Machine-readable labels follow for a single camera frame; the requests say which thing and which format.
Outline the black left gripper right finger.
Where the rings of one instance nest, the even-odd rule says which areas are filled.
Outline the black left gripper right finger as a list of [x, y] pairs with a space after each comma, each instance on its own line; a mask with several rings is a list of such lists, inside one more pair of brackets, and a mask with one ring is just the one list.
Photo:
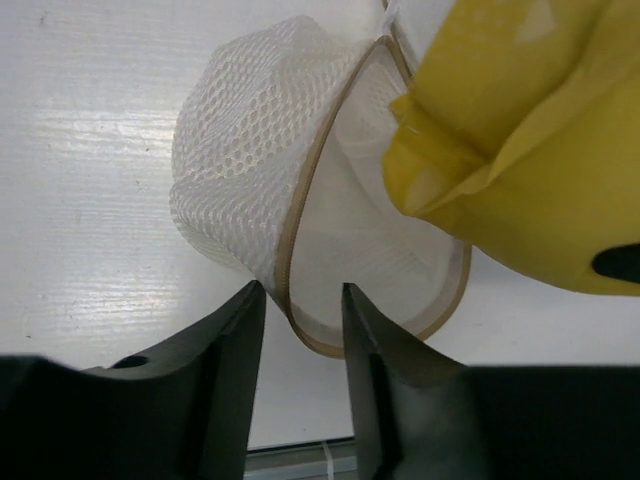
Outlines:
[[635, 479], [635, 366], [466, 366], [342, 290], [362, 479]]

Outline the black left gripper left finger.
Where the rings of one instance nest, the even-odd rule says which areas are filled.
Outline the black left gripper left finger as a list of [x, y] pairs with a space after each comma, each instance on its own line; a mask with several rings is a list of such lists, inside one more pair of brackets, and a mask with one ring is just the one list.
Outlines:
[[254, 281], [108, 368], [3, 357], [2, 477], [242, 478], [265, 313]]

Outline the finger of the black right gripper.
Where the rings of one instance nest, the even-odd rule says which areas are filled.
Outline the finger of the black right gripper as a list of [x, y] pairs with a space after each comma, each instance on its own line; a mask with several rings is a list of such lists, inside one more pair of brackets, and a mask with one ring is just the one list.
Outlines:
[[612, 247], [599, 252], [592, 269], [600, 276], [617, 280], [640, 280], [640, 244]]

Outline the yellow bra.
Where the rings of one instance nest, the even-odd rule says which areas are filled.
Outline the yellow bra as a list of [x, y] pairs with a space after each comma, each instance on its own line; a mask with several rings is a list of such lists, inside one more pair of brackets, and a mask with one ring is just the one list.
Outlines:
[[639, 243], [635, 1], [388, 1], [411, 73], [383, 158], [394, 206], [562, 289], [635, 296], [599, 252]]

